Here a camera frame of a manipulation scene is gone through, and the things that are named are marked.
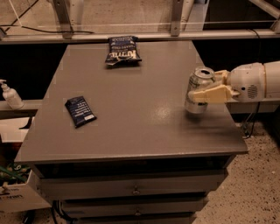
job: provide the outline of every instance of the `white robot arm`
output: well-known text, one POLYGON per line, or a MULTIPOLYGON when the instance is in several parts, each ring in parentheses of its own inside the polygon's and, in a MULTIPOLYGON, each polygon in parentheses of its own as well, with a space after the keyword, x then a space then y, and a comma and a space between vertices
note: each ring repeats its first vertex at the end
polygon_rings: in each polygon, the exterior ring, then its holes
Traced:
POLYGON ((264 98, 280 98, 280 61, 238 66, 231 72, 215 72, 216 81, 207 87, 190 91, 193 102, 222 103, 260 102, 264 98))

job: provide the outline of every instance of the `silver can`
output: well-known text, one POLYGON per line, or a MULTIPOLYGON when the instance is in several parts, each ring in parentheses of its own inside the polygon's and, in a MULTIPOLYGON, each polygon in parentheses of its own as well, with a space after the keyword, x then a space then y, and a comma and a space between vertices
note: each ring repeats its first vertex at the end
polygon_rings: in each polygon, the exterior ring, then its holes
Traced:
POLYGON ((198 66, 191 73, 188 88, 185 94, 185 109, 193 114, 202 114, 207 109, 206 102, 193 102, 189 97, 189 92, 205 88, 215 82, 214 71, 205 66, 198 66))

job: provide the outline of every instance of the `bottle pump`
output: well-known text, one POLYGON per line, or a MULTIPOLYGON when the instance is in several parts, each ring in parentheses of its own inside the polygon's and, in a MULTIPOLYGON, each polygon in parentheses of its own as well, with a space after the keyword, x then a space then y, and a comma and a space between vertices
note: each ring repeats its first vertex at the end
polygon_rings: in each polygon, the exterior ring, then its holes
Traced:
POLYGON ((3 98, 7 101, 12 109, 20 109, 24 106, 24 102, 18 95, 18 92, 5 84, 6 80, 0 80, 1 88, 3 89, 3 98))

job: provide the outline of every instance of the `black packet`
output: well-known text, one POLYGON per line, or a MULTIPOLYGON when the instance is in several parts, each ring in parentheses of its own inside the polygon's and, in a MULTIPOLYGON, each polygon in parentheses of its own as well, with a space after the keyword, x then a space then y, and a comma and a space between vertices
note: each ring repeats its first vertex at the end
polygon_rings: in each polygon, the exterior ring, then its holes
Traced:
POLYGON ((137 40, 138 38, 135 36, 109 38, 109 54, 105 63, 109 66, 113 66, 119 62, 142 61, 137 53, 137 40))
POLYGON ((75 128, 79 128, 81 125, 90 123, 97 118, 83 96, 67 100, 65 106, 73 119, 75 128))

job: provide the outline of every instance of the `cardboard box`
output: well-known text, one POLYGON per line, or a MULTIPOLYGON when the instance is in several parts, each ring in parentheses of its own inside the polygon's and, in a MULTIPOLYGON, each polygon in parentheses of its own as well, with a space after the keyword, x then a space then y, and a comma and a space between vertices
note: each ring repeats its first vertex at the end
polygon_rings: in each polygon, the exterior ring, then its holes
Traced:
POLYGON ((51 207, 40 191, 40 179, 33 171, 25 184, 0 187, 0 212, 14 213, 51 207))

